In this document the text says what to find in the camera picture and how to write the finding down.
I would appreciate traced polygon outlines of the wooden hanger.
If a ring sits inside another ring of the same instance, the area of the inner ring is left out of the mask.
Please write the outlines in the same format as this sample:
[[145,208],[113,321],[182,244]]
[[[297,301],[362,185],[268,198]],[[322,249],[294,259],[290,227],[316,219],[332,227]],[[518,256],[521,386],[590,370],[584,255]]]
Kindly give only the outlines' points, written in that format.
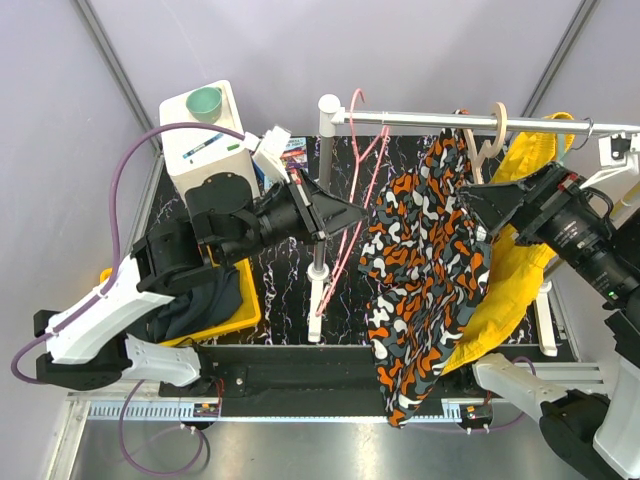
[[482,166],[487,159],[495,158],[505,143],[507,132],[507,109],[502,102],[496,102],[492,109],[492,115],[497,121],[496,135],[493,141],[485,140],[480,150],[477,150],[474,134],[471,129],[463,129],[467,146],[468,158],[471,164],[473,182],[477,185],[483,184]]

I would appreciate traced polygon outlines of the green cup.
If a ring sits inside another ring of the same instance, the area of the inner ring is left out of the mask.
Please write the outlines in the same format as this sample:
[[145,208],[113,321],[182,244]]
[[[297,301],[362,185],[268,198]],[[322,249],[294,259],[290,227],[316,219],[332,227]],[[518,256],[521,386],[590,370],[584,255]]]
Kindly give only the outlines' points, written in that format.
[[185,102],[191,116],[203,123],[215,124],[222,112],[222,91],[218,87],[202,87],[192,91]]

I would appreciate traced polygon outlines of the white box appliance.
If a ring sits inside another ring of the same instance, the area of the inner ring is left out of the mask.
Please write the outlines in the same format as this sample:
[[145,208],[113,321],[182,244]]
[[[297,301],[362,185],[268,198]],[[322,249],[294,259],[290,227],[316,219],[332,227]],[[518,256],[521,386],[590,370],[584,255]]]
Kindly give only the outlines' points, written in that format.
[[[219,80],[198,89],[218,90],[220,100],[212,104],[215,112],[203,120],[211,124],[244,132],[231,84]],[[231,172],[243,176],[251,186],[252,196],[259,195],[259,186],[250,151],[234,137],[206,129],[176,129],[161,134],[165,166],[181,197],[187,190],[201,185],[216,173]]]

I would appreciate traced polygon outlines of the colourful book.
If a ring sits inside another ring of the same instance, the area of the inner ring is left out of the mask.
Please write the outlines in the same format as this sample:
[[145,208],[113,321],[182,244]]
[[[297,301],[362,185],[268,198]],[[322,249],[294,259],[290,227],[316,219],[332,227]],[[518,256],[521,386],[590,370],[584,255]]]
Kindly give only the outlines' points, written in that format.
[[[280,159],[286,170],[301,169],[307,171],[307,138],[290,138]],[[262,186],[262,191],[266,193],[273,186],[273,181],[266,176],[256,163],[253,163],[253,166],[259,184]]]

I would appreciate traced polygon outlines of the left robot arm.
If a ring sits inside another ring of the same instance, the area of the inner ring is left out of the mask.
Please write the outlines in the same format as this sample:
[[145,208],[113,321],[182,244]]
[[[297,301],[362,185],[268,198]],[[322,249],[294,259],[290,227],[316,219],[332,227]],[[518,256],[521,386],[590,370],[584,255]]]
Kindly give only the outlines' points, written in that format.
[[140,340],[127,327],[224,267],[287,238],[315,245],[366,216],[301,170],[259,198],[244,177],[214,174],[184,200],[187,218],[154,227],[91,294],[64,312],[35,313],[35,334],[46,343],[36,360],[37,381],[89,391],[121,379],[145,380],[208,394],[216,372],[202,354]]

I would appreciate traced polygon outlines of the yellow plastic tray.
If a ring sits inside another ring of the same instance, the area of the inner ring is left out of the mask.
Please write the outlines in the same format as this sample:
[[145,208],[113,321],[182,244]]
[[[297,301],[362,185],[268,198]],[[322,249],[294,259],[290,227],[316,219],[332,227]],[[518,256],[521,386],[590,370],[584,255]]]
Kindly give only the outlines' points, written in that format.
[[[229,320],[224,321],[218,326],[201,330],[190,335],[185,335],[173,340],[154,344],[171,347],[184,346],[189,343],[210,340],[218,336],[255,326],[261,318],[261,310],[256,293],[256,287],[253,280],[250,262],[245,259],[238,262],[234,267],[239,271],[240,274],[240,291],[242,294],[243,303]],[[150,314],[152,311],[144,314],[141,318],[134,321],[134,323],[126,328],[126,332],[138,339],[144,340],[142,335],[142,323],[146,315]]]

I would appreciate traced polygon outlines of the metal clothes rack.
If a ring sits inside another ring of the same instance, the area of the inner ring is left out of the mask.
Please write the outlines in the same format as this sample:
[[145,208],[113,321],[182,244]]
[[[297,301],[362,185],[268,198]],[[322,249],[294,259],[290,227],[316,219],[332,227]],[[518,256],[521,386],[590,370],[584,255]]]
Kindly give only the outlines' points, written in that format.
[[541,118],[508,118],[504,106],[495,105],[496,112],[490,116],[409,113],[409,112],[364,112],[353,114],[347,112],[341,105],[339,98],[333,94],[325,94],[318,101],[320,160],[319,184],[327,189],[330,187],[333,139],[336,126],[353,119],[362,124],[380,124],[384,127],[428,127],[473,130],[494,130],[495,141],[481,149],[481,153],[473,160],[476,169],[481,167],[486,158],[497,155],[504,142],[504,133],[512,132],[542,132],[552,134],[584,135],[587,139],[595,134],[603,138],[613,139],[619,135],[630,142],[630,146],[622,153],[622,158],[616,160],[613,152],[607,152],[604,147],[599,149],[600,169],[585,183],[593,186],[601,181],[612,178],[624,172],[639,173],[639,127],[630,124],[596,123],[592,120],[553,120]]

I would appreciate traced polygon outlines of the orange camouflage shorts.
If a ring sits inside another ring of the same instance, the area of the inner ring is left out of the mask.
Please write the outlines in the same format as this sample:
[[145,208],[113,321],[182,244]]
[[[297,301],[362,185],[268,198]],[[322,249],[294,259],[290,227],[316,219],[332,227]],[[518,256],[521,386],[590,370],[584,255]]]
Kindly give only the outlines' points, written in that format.
[[395,428],[419,411],[488,292],[490,242],[458,197],[472,179],[463,132],[443,128],[375,202],[358,269],[379,288],[364,319]]

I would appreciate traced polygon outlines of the yellow shorts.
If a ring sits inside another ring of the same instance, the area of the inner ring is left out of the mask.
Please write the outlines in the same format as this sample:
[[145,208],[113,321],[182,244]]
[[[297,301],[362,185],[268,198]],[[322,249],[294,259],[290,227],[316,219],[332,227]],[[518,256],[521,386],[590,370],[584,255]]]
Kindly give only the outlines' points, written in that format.
[[[556,161],[556,151],[556,134],[520,133],[491,182],[520,180]],[[508,339],[536,299],[544,270],[554,256],[555,252],[544,244],[517,246],[515,229],[510,225],[502,229],[492,245],[488,292],[444,368],[445,375],[478,360]]]

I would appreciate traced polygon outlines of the mint green hanger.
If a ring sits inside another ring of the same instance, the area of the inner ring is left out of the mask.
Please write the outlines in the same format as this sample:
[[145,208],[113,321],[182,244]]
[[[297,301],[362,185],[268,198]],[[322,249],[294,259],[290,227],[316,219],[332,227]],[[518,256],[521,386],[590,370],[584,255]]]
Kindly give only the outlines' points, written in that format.
[[556,135],[557,151],[556,161],[563,163],[565,156],[571,150],[575,136],[573,134],[560,133]]

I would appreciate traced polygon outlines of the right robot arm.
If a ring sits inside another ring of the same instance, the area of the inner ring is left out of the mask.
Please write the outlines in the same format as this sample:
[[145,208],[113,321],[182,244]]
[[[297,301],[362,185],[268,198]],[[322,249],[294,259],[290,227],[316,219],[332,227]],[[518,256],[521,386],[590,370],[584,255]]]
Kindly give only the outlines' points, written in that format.
[[639,215],[614,227],[590,205],[592,197],[609,197],[556,162],[517,181],[462,187],[459,197],[488,233],[509,224],[517,244],[548,245],[600,294],[620,358],[612,397],[549,383],[501,354],[459,366],[455,387],[470,397],[489,390],[511,402],[588,479],[638,478]]

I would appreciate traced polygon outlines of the dark navy shorts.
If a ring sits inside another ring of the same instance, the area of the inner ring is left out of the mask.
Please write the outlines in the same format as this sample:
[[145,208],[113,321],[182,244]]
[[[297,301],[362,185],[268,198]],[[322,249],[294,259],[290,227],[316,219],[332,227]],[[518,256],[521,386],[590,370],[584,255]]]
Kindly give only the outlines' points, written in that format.
[[143,339],[161,343],[218,326],[229,320],[242,303],[239,271],[235,267],[216,268],[211,282],[194,287],[147,314],[142,323]]

